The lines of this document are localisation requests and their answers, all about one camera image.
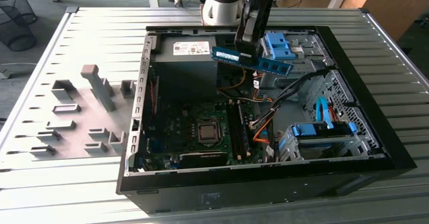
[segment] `blue plastic latch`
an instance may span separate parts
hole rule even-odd
[[[293,136],[299,136],[299,131],[296,126],[292,126],[292,132],[293,132]]]
[[[267,33],[265,39],[273,60],[293,60],[296,58],[295,53],[288,48],[288,41],[283,33]]]
[[[300,124],[296,127],[301,136],[316,135],[312,124]]]
[[[279,145],[279,150],[281,149],[281,146],[285,144],[285,140],[283,140],[281,142],[280,142],[280,145]]]
[[[355,133],[356,133],[355,123],[354,123],[354,122],[350,122],[350,123],[348,123],[348,127],[350,127],[351,132],[355,134]]]

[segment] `motherboard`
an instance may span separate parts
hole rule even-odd
[[[249,101],[166,103],[157,112],[141,158],[148,170],[261,163],[261,148],[248,140]]]

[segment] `yellow wire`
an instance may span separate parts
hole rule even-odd
[[[263,100],[263,98],[256,98],[256,89],[253,91],[253,100]]]
[[[235,88],[235,87],[237,87],[239,85],[241,85],[243,82],[244,82],[244,79],[245,79],[245,71],[244,71],[244,68],[241,68],[241,71],[243,71],[243,77],[241,77],[240,82],[239,82],[237,84],[235,84],[233,86],[217,87],[217,89],[220,89],[220,90],[228,90],[228,89]]]

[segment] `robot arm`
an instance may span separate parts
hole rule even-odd
[[[272,0],[207,0],[203,21],[208,25],[239,25],[235,47],[240,53],[255,57],[257,41],[263,36]]]
[[[257,53],[257,42],[267,26],[271,4],[272,0],[247,0],[243,5],[235,48],[252,57]]]

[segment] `blue ram label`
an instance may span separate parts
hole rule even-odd
[[[240,57],[241,55],[237,51],[232,51],[221,47],[211,48],[212,60],[231,64],[237,67],[252,69],[257,72],[265,72],[275,75],[287,76],[287,74],[293,68],[293,66],[287,63],[277,62],[261,57],[257,58],[256,65],[248,66],[240,62]]]

